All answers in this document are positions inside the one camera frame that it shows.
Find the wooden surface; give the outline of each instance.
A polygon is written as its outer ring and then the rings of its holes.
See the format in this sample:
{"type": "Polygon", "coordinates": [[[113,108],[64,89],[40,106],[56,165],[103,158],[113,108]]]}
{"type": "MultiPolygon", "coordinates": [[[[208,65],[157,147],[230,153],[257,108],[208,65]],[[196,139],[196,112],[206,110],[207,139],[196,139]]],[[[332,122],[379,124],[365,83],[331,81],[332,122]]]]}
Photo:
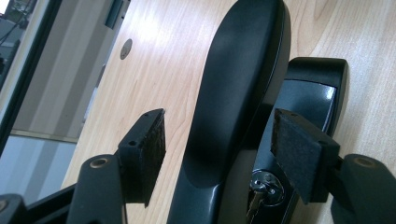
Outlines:
{"type": "MultiPolygon", "coordinates": [[[[360,153],[396,175],[396,3],[288,0],[297,56],[347,59],[350,76],[334,139],[341,155],[360,153]]],[[[233,0],[131,2],[79,139],[64,187],[89,157],[113,153],[144,112],[163,107],[167,154],[148,208],[128,205],[131,223],[165,223],[191,126],[205,57],[233,0]],[[123,43],[133,46],[120,59],[123,43]]],[[[330,203],[299,203],[292,223],[332,223],[330,203]]]]}

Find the light wood grain panel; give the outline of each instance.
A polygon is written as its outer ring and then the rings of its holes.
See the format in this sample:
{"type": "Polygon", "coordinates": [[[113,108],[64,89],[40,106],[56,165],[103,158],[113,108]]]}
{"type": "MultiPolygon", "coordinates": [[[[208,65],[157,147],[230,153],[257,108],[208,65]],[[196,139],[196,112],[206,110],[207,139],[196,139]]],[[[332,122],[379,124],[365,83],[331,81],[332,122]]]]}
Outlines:
{"type": "MultiPolygon", "coordinates": [[[[396,6],[391,0],[287,0],[291,58],[336,57],[350,65],[334,139],[342,155],[361,153],[396,175],[396,6]]],[[[140,114],[164,107],[167,155],[150,206],[128,206],[133,223],[165,223],[205,64],[223,1],[133,1],[121,27],[64,185],[89,157],[113,153],[140,114]],[[124,41],[134,41],[120,60],[124,41]]],[[[293,223],[332,223],[329,203],[299,204],[293,223]]]]}

